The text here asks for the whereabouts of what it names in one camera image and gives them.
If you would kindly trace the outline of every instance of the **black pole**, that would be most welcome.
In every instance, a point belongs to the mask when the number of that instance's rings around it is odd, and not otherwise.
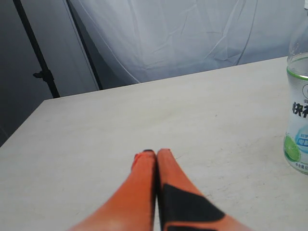
[[[51,91],[51,94],[53,98],[59,98],[59,92],[57,90],[57,87],[54,83],[54,78],[52,76],[51,71],[47,67],[46,61],[44,59],[44,56],[42,54],[42,51],[39,48],[38,41],[33,33],[32,27],[29,23],[28,17],[25,13],[25,10],[23,8],[23,5],[20,0],[13,0],[15,8],[19,14],[19,17],[24,25],[25,31],[28,35],[28,38],[31,42],[32,48],[34,50],[34,53],[38,59],[39,65],[41,66],[42,70],[39,73],[34,73],[33,76],[35,78],[41,78],[43,79],[47,84]]]

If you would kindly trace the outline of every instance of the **lime graphic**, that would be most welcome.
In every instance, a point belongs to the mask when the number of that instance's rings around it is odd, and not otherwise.
[[[292,162],[300,160],[300,150],[288,135],[284,138],[284,154]]]

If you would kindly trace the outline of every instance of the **gray wall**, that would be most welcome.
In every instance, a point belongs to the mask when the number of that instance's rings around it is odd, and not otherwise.
[[[62,0],[22,0],[60,95],[97,90]],[[49,88],[12,0],[0,1],[0,146],[46,99]]]

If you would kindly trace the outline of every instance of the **white backdrop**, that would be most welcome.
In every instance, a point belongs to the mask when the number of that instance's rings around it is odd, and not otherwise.
[[[287,55],[304,0],[72,0],[126,83]]]

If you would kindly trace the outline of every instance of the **table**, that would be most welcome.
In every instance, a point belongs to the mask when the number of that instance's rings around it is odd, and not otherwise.
[[[172,149],[192,182],[255,230],[306,230],[308,178],[282,143],[286,58],[44,101],[0,148],[1,230],[65,230]],[[159,230],[156,218],[154,230]]]

